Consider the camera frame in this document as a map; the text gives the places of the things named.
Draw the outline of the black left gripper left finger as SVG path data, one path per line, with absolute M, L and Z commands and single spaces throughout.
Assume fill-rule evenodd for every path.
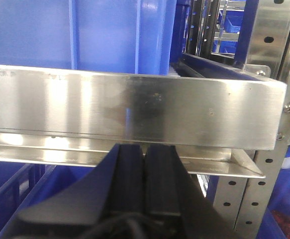
M 89 174 L 55 196 L 26 208 L 17 218 L 31 225 L 93 226 L 106 207 L 143 209 L 143 154 L 136 144 L 116 144 Z

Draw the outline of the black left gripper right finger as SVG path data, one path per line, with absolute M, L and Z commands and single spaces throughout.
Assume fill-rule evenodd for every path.
M 146 212 L 163 220 L 170 239 L 234 239 L 180 161 L 174 146 L 151 145 L 145 156 Z

